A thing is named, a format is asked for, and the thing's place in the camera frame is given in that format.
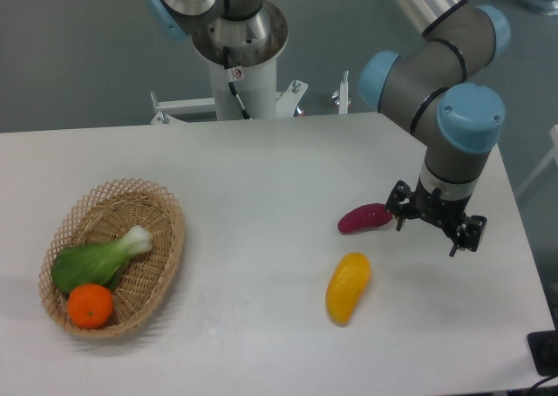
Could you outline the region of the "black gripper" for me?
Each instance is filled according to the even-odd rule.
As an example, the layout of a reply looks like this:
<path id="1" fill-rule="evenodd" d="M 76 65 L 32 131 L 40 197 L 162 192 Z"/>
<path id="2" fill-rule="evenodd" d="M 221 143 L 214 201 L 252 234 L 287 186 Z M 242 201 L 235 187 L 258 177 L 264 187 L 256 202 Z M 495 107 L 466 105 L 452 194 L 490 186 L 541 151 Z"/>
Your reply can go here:
<path id="1" fill-rule="evenodd" d="M 408 184 L 398 181 L 389 194 L 385 210 L 396 219 L 396 230 L 400 231 L 407 220 L 415 218 L 416 206 L 421 220 L 450 236 L 453 245 L 449 256 L 454 257 L 458 250 L 476 252 L 487 225 L 487 218 L 482 215 L 464 215 L 470 198 L 471 195 L 446 200 L 442 194 L 427 190 L 419 178 L 415 194 Z"/>

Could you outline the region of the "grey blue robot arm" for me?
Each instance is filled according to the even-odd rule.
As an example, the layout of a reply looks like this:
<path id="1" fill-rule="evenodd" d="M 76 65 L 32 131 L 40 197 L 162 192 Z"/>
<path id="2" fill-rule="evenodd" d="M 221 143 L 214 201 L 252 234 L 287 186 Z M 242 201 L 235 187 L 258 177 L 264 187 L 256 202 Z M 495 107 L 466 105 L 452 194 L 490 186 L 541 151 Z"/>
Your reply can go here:
<path id="1" fill-rule="evenodd" d="M 419 219 L 454 250 L 475 251 L 487 224 L 467 215 L 487 158 L 499 140 L 505 107 L 492 89 L 469 78 L 507 47 L 505 15 L 467 0 L 395 0 L 424 39 L 409 57 L 375 54 L 357 83 L 374 111 L 425 145 L 418 183 L 399 181 L 385 204 L 398 223 Z M 190 38 L 210 73 L 220 120 L 290 117 L 276 90 L 276 60 L 288 39 L 283 13 L 267 0 L 145 0 L 171 38 Z"/>

